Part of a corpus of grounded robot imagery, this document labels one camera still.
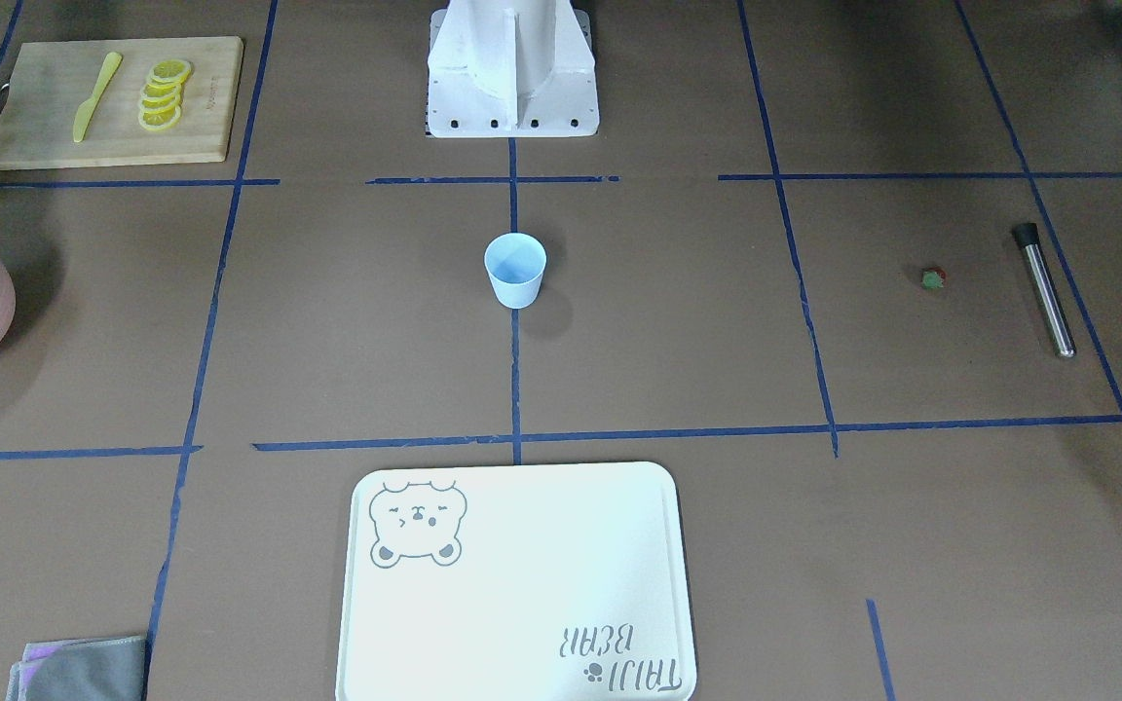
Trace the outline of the light blue cup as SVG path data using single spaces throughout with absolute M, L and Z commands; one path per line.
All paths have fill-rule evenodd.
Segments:
M 500 305 L 521 310 L 539 298 L 548 265 L 543 245 L 533 236 L 507 232 L 487 243 L 482 262 Z

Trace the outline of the cream bear tray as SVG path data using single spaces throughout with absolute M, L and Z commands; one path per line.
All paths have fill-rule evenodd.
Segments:
M 402 467 L 356 485 L 338 700 L 691 700 L 673 476 Z

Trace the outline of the red strawberry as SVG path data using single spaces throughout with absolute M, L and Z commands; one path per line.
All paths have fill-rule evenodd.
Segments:
M 923 268 L 920 285 L 926 290 L 941 290 L 947 287 L 948 274 L 939 267 Z

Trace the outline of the lemon slices row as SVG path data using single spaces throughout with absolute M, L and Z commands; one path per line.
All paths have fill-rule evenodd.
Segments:
M 160 59 L 151 65 L 139 90 L 137 120 L 144 131 L 166 131 L 180 123 L 184 85 L 192 72 L 192 62 L 184 58 Z

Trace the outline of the steel muddler black tip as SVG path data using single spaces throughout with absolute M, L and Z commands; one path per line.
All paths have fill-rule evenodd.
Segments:
M 1012 240 L 1015 241 L 1017 248 L 1026 259 L 1026 270 L 1033 283 L 1038 305 L 1042 311 L 1043 322 L 1048 338 L 1051 339 L 1055 354 L 1060 358 L 1073 358 L 1076 356 L 1076 345 L 1074 345 L 1072 338 L 1072 328 L 1069 328 L 1059 298 L 1057 298 L 1051 273 L 1048 271 L 1038 225 L 1032 222 L 1023 222 L 1012 227 Z

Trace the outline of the wooden cutting board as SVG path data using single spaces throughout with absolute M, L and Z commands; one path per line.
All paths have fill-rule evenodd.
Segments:
M 82 142 L 72 142 L 76 108 L 94 87 L 108 52 L 122 63 Z M 192 62 L 183 116 L 166 131 L 139 127 L 138 100 L 151 65 Z M 243 40 L 236 36 L 25 43 L 0 112 L 0 170 L 222 163 L 230 148 Z

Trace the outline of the yellow plastic knife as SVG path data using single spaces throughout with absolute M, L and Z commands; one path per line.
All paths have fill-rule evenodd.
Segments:
M 96 108 L 99 102 L 101 102 L 103 94 L 108 86 L 110 86 L 116 72 L 122 63 L 122 54 L 119 52 L 108 52 L 105 57 L 102 59 L 101 66 L 99 66 L 96 81 L 94 81 L 93 87 L 89 96 L 84 99 L 76 108 L 74 120 L 71 124 L 71 141 L 82 142 L 84 141 L 89 124 L 96 114 Z

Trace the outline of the grey folded cloth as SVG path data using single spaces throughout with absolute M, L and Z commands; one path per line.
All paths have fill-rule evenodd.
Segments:
M 142 635 L 31 642 L 9 671 L 6 700 L 142 700 Z

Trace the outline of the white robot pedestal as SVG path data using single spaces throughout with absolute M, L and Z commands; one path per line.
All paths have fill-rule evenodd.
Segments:
M 570 138 L 598 126 L 589 13 L 570 1 L 450 1 L 431 15 L 429 136 Z

